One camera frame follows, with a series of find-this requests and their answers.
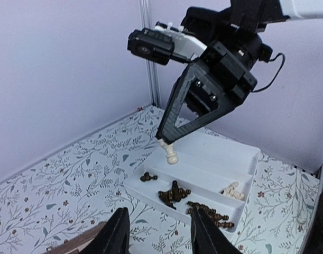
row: patterned surface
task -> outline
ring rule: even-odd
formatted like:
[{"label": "patterned surface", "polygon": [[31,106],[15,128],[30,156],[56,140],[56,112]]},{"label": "patterned surface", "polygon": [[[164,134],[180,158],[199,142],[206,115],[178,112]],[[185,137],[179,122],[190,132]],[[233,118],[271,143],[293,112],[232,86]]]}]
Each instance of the patterned surface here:
[{"label": "patterned surface", "polygon": [[[123,206],[132,254],[191,253],[188,225],[140,203],[121,184],[157,145],[162,113],[149,107],[0,184],[0,253],[43,253]],[[246,254],[297,253],[317,188],[312,176],[262,154],[231,242]]]}]

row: wooden board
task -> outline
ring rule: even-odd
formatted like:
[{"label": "wooden board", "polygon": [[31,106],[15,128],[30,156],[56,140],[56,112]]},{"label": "wooden board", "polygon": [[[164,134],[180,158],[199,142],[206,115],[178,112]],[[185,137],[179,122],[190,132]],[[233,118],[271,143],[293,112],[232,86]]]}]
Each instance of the wooden board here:
[{"label": "wooden board", "polygon": [[102,222],[94,228],[85,231],[83,234],[71,239],[70,241],[58,247],[55,247],[53,249],[47,248],[47,252],[45,252],[45,254],[78,254],[90,242],[92,242],[92,240],[100,232],[100,230],[104,227],[105,224],[106,222]]}]

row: lavender wall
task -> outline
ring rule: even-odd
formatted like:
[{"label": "lavender wall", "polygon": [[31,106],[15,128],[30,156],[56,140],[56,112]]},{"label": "lavender wall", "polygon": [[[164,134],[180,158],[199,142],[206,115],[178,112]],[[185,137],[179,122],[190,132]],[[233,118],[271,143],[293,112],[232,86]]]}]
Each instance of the lavender wall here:
[{"label": "lavender wall", "polygon": [[[222,10],[229,1],[155,1],[153,23],[179,25],[189,6]],[[261,37],[274,54],[286,54],[283,70],[270,89],[251,94],[244,105],[210,127],[314,171],[323,163],[323,20],[271,24]],[[272,79],[279,64],[255,65],[252,73],[259,82],[257,88]],[[163,106],[183,68],[179,63],[158,66]],[[188,111],[183,116],[191,117]]]},{"label": "lavender wall", "polygon": [[138,1],[0,0],[0,181],[149,103]]}]

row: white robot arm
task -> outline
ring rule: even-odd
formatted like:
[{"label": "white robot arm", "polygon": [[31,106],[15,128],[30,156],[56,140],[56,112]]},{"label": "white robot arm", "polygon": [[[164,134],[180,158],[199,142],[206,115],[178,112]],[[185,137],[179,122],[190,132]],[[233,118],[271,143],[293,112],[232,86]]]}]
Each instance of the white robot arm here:
[{"label": "white robot arm", "polygon": [[323,0],[280,0],[282,13],[290,20],[323,19]]},{"label": "white robot arm", "polygon": [[[232,112],[250,93],[267,89],[285,56],[271,58],[273,50],[259,33],[270,23],[304,19],[323,19],[323,0],[231,0],[230,7],[219,12],[190,7],[178,27],[158,22],[153,30],[131,33],[128,50],[132,54],[161,65],[169,60],[187,65],[173,86],[157,139],[171,145]],[[282,65],[272,82],[255,89],[252,67],[278,56]],[[183,104],[198,118],[176,127]]]}]

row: white pawn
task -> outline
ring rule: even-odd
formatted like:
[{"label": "white pawn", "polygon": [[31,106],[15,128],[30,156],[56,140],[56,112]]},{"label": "white pawn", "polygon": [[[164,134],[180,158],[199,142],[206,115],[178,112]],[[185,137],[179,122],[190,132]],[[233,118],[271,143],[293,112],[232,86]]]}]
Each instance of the white pawn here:
[{"label": "white pawn", "polygon": [[231,183],[227,188],[223,189],[223,195],[234,199],[243,200],[245,195],[235,190],[238,186],[239,182]]},{"label": "white pawn", "polygon": [[160,146],[166,150],[166,158],[167,158],[167,162],[170,165],[176,164],[179,161],[178,155],[176,152],[174,152],[173,149],[173,144],[167,144],[165,141],[163,141],[163,139],[159,140],[160,142]]}]

